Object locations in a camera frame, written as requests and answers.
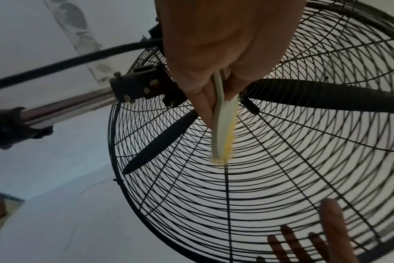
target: black cable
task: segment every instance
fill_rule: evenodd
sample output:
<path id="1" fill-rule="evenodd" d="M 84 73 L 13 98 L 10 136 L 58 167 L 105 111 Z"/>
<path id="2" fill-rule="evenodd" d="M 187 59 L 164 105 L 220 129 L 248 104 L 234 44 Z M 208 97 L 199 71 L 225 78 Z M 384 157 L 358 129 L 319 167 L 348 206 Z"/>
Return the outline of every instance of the black cable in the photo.
<path id="1" fill-rule="evenodd" d="M 60 61 L 48 66 L 32 69 L 26 72 L 18 73 L 9 77 L 0 79 L 0 89 L 30 81 L 32 79 L 44 77 L 59 71 L 63 71 L 68 68 L 80 66 L 89 62 L 96 60 L 105 59 L 111 56 L 119 55 L 122 53 L 138 50 L 152 48 L 160 44 L 162 39 L 151 39 L 148 41 L 135 42 L 130 44 L 124 44 L 110 49 L 100 50 L 94 53 L 90 53 L 83 56 L 78 56 L 76 58 L 67 59 Z"/>

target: cleaning brush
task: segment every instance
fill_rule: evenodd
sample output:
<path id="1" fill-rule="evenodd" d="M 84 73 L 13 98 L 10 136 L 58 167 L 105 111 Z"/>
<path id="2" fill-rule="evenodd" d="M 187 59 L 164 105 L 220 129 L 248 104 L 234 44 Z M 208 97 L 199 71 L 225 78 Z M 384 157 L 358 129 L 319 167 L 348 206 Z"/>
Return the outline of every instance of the cleaning brush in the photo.
<path id="1" fill-rule="evenodd" d="M 237 111 L 239 108 L 239 95 L 231 101 L 224 99 L 223 76 L 219 71 L 213 74 L 214 87 L 216 90 L 216 107 L 211 136 L 211 149 L 213 161 L 221 165 L 227 165 L 232 157 L 232 144 L 235 140 L 235 127 L 237 123 Z"/>

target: hand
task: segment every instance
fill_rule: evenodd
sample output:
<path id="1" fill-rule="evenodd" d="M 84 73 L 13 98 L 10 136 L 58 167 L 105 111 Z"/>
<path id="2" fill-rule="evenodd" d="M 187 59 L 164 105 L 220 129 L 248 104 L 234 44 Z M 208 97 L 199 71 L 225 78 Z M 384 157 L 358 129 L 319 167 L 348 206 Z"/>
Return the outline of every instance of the hand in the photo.
<path id="1" fill-rule="evenodd" d="M 168 68 L 205 124 L 210 80 L 226 68 L 225 99 L 267 75 L 287 50 L 306 0 L 155 0 Z"/>
<path id="2" fill-rule="evenodd" d="M 316 233 L 308 235 L 309 240 L 320 256 L 328 263 L 359 263 L 350 245 L 350 237 L 344 223 L 343 211 L 336 200 L 323 200 L 320 219 L 328 245 Z M 282 226 L 281 232 L 300 263 L 313 262 L 291 228 L 286 225 Z M 280 263 L 291 262 L 275 236 L 269 236 L 268 243 L 271 245 L 271 249 Z M 262 257 L 257 257 L 256 262 L 265 262 L 265 260 Z"/>

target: metal wire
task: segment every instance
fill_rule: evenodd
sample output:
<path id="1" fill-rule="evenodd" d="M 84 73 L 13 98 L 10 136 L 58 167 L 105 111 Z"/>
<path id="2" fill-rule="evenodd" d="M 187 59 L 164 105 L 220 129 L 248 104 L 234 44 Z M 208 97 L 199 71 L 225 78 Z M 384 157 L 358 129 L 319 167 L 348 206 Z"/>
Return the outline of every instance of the metal wire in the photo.
<path id="1" fill-rule="evenodd" d="M 158 61 L 165 62 L 159 52 L 145 51 L 133 66 Z M 309 1 L 289 49 L 265 78 L 394 92 L 394 18 L 355 1 Z M 307 235 L 325 239 L 318 216 L 325 197 L 343 208 L 361 262 L 394 249 L 394 114 L 253 101 L 261 113 L 240 108 L 227 167 L 211 162 L 210 131 L 198 119 L 123 176 L 133 156 L 193 108 L 166 108 L 161 99 L 114 105 L 109 150 L 134 212 L 176 251 L 197 262 L 276 262 L 266 237 L 284 241 L 280 226 L 287 224 L 320 261 Z"/>

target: screw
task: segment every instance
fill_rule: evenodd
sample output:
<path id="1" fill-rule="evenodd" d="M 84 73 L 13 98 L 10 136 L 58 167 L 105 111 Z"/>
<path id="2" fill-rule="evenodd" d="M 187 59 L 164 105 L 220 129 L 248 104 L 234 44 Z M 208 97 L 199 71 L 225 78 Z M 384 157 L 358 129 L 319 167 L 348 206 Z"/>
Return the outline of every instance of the screw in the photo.
<path id="1" fill-rule="evenodd" d="M 151 86 L 158 86 L 159 85 L 159 80 L 158 79 L 153 79 L 153 80 L 151 80 L 151 82 L 149 84 Z"/>

